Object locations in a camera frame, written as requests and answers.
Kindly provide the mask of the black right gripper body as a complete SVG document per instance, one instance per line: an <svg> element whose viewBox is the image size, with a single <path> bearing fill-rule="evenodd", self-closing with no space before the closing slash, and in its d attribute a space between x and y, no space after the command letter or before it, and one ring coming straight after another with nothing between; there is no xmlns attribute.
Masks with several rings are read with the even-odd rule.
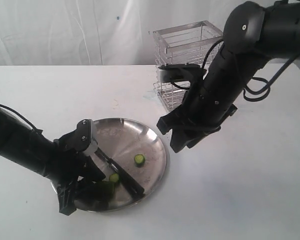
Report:
<svg viewBox="0 0 300 240"><path fill-rule="evenodd" d="M194 123L182 115L181 107L159 118L156 126L165 135L172 131L170 147L175 153L179 153L185 147L191 149L205 137L221 130L221 124L234 115L237 107L232 104L224 116L215 125L209 125L202 121Z"/></svg>

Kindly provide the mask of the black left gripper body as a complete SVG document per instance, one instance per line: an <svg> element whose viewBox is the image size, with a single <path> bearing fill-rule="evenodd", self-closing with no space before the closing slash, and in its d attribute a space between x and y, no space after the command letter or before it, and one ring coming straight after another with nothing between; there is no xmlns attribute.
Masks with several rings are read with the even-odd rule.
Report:
<svg viewBox="0 0 300 240"><path fill-rule="evenodd" d="M57 193L59 212L66 216L74 213L77 210L77 195L103 179L105 174L90 156L76 154L63 158L58 162L55 176L51 179Z"/></svg>

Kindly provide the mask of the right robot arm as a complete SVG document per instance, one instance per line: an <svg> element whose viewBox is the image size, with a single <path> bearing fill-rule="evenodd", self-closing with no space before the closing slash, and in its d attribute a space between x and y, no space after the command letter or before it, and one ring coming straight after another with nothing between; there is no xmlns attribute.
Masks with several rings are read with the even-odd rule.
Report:
<svg viewBox="0 0 300 240"><path fill-rule="evenodd" d="M300 1L278 0L269 7L253 1L238 5L228 16L219 50L211 64L165 64L161 80L177 86L189 82L180 106L159 118L162 134L171 132L175 153L192 148L218 132L237 108L234 101L249 93L249 102L264 100L283 73L278 70L264 87L252 90L248 82L273 59L284 59L283 69L300 60Z"/></svg>

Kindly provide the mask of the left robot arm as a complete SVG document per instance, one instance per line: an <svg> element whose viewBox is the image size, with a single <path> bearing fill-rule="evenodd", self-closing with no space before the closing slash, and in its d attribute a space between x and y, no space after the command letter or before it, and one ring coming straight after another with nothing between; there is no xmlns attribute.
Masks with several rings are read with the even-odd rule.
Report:
<svg viewBox="0 0 300 240"><path fill-rule="evenodd" d="M98 149L92 119L50 141L14 109L0 104L0 156L55 183L59 212L76 211L77 196L105 179L91 155Z"/></svg>

